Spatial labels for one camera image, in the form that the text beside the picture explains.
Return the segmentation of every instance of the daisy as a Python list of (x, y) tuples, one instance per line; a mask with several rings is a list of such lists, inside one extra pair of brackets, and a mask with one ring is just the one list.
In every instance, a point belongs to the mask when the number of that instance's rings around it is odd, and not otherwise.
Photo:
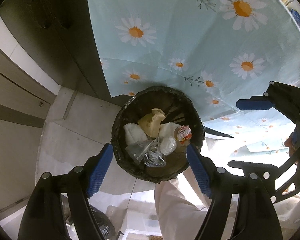
[(264, 2), (258, 0), (220, 0), (220, 2), (222, 3), (220, 11), (227, 12), (223, 18), (225, 20), (236, 18), (232, 26), (234, 30), (240, 30), (243, 21), (247, 32), (252, 31), (253, 28), (259, 29), (255, 19), (264, 25), (268, 22), (265, 15), (256, 11), (266, 7)]
[(189, 68), (188, 64), (186, 63), (186, 60), (181, 59), (181, 58), (170, 59), (169, 66), (170, 66), (170, 69), (174, 68), (179, 71), (186, 71)]
[(229, 66), (232, 67), (232, 71), (234, 74), (238, 74), (239, 77), (242, 76), (242, 79), (246, 79), (249, 74), (251, 78), (257, 78), (257, 74), (261, 74), (262, 70), (265, 66), (261, 65), (264, 62), (263, 58), (254, 59), (254, 54), (251, 53), (250, 56), (248, 54), (243, 54), (239, 56), (239, 58), (233, 59), (236, 63), (231, 63)]
[(127, 76), (129, 78), (130, 81), (142, 81), (144, 80), (144, 78), (142, 78), (140, 76), (140, 74), (138, 72), (135, 72), (135, 71), (129, 71), (129, 70), (126, 70), (124, 73), (123, 73), (125, 76)]
[(223, 121), (229, 121), (229, 120), (231, 120), (231, 118), (225, 117), (225, 116), (224, 117), (220, 117), (220, 119), (223, 120)]
[(123, 33), (119, 33), (120, 40), (122, 42), (131, 41), (132, 46), (136, 46), (138, 41), (144, 47), (146, 47), (145, 41), (154, 44), (153, 40), (156, 37), (150, 35), (156, 33), (154, 30), (149, 30), (150, 23), (145, 23), (141, 25), (140, 18), (133, 19), (130, 17), (128, 21), (125, 18), (121, 18), (124, 26), (115, 26), (117, 29), (124, 31)]
[(102, 69), (108, 69), (109, 68), (109, 62), (106, 59), (100, 58), (100, 63)]
[(204, 85), (204, 87), (205, 87), (207, 90), (209, 90), (209, 89), (211, 89), (211, 88), (214, 88), (214, 87), (216, 87), (216, 86), (218, 85), (217, 82), (212, 81), (212, 80), (213, 80), (212, 74), (208, 74), (207, 72), (202, 71), (202, 72), (201, 72), (201, 77), (202, 77), (203, 82), (204, 82), (203, 85)]
[(217, 98), (208, 98), (207, 103), (213, 105), (213, 107), (218, 107), (223, 105), (222, 102)]
[(134, 96), (136, 95), (136, 93), (130, 91), (130, 92), (127, 92), (126, 95), (127, 95), (127, 96), (131, 96), (131, 97), (134, 97)]

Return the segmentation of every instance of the white wall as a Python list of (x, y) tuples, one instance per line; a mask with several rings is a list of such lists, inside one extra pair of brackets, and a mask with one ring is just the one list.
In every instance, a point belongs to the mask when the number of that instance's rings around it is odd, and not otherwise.
[(17, 40), (13, 37), (0, 16), (0, 49), (23, 71), (34, 80), (50, 90), (55, 95), (58, 94), (61, 86), (58, 85), (45, 71), (27, 54)]

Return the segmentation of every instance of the plastic wrapper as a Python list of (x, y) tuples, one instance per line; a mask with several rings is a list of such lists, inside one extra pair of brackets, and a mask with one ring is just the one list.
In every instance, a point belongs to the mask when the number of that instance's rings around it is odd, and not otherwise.
[(173, 136), (168, 136), (162, 139), (159, 150), (163, 155), (169, 155), (177, 148), (176, 139)]
[(181, 126), (177, 133), (177, 140), (184, 144), (185, 141), (190, 140), (192, 137), (191, 129), (188, 125)]
[(126, 133), (126, 143), (130, 145), (136, 142), (144, 142), (147, 141), (147, 135), (141, 129), (141, 127), (135, 123), (127, 123), (123, 126), (123, 129)]
[(132, 143), (128, 145), (125, 150), (136, 164), (140, 164), (152, 143), (153, 140)]

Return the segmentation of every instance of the light blue curtain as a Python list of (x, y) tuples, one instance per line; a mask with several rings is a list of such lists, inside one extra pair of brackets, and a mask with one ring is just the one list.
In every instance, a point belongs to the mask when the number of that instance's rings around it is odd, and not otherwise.
[(294, 125), (275, 109), (239, 111), (270, 81), (300, 87), (300, 30), (280, 0), (88, 0), (111, 96), (183, 91), (204, 125), (240, 137)]

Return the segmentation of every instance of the metal screw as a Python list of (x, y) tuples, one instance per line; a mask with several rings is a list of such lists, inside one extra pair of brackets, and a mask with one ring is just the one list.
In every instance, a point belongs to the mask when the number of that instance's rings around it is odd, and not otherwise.
[(81, 172), (83, 170), (83, 167), (82, 166), (75, 166), (74, 167), (74, 172), (76, 172), (76, 173), (79, 173), (79, 172)]
[(251, 178), (251, 179), (257, 179), (257, 178), (258, 178), (258, 175), (255, 174), (255, 173), (251, 173), (251, 174), (250, 174), (250, 178)]
[(264, 177), (265, 179), (269, 179), (270, 173), (266, 171), (266, 172), (263, 174), (263, 177)]
[(277, 200), (277, 198), (276, 198), (275, 196), (272, 196), (272, 197), (270, 198), (270, 200), (271, 200), (272, 203), (274, 203), (274, 202)]
[(225, 172), (226, 172), (226, 169), (225, 169), (225, 168), (223, 168), (223, 167), (218, 167), (218, 168), (217, 168), (217, 172), (219, 172), (219, 173), (223, 174), (223, 173), (225, 173)]
[(50, 173), (48, 173), (48, 172), (45, 172), (44, 174), (42, 174), (42, 178), (43, 179), (47, 179), (47, 178), (49, 178), (49, 176), (50, 176)]

